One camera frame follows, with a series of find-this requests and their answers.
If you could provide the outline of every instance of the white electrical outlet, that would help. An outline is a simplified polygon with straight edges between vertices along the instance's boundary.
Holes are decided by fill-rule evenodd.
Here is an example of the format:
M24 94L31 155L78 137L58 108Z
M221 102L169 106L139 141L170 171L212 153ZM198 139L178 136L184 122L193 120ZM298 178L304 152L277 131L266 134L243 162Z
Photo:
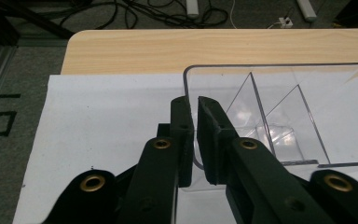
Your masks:
M286 17L286 19L283 17L280 17L279 22L281 23L281 29L289 29L289 28L292 28L292 26L293 26L292 20L290 20L290 18L288 18L288 17Z

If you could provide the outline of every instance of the wooden table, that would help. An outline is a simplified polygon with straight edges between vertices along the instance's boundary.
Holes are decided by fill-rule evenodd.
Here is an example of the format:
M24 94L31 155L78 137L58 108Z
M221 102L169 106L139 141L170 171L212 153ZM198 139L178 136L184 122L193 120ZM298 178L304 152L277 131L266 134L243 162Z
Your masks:
M358 63L358 29L85 31L63 75L178 74L193 64Z

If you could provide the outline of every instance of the floor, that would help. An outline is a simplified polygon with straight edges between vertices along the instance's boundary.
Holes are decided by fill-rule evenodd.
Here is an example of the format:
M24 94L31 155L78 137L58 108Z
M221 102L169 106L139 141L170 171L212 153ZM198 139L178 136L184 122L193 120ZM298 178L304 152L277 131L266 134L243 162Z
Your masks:
M206 0L199 0L200 12L204 12L207 6ZM232 21L228 19L223 24L211 28L233 29L233 24L239 29L266 29L279 17L289 14L293 21L293 28L314 29L332 28L332 21L338 12L345 7L349 0L310 0L318 15L314 23L305 22L296 3L296 0L236 0L233 1L211 0L214 7L219 7L230 12L232 9ZM32 10L57 11L64 9L66 4L36 4L30 6ZM183 13L179 6L162 8L168 14ZM64 27L78 32L93 29L109 20L114 12L110 6L96 7L71 17ZM116 20L105 29L125 29L124 10L120 8ZM218 20L218 15L211 17ZM33 26L22 19L10 19L21 36L32 39L54 38L38 27ZM160 21L153 21L145 15L138 13L138 23L135 29L168 29L171 27ZM0 136L0 223L11 223L16 211L19 199L22 179L26 170L28 158L32 150L34 135L40 119L47 94L48 76L59 74L65 54L65 47L32 46L27 42L21 44L11 61L0 94L18 94L17 98L0 98L0 112L15 111L12 129L8 136ZM0 118L0 131L6 128L7 119Z

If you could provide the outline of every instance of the transparent plastic box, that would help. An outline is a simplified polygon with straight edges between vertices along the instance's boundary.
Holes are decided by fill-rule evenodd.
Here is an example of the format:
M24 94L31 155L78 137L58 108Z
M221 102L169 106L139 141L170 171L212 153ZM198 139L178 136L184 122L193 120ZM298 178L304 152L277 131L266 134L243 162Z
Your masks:
M198 97L210 97L239 136L263 142L295 175L358 169L358 63L195 65L184 79L195 126ZM184 190L224 189L206 181L196 139L195 150L193 183Z

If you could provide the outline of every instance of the brass screw hole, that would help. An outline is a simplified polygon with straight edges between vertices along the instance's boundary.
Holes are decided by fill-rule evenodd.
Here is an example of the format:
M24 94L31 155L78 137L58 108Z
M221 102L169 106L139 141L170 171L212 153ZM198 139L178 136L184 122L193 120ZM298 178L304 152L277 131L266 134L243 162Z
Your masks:
M101 175L89 175L80 183L80 189L85 192L93 192L103 187L105 178Z
M324 182L333 189L342 191L342 192L349 192L353 190L353 186L351 185L348 180L342 178L339 175L327 175L324 177Z
M242 140L240 142L240 145L246 149L256 149L257 148L257 143L250 139Z
M171 142L170 141L167 141L165 139L159 139L157 141L154 142L154 145L153 145L155 148L157 149L165 149L167 147L170 147L171 146Z

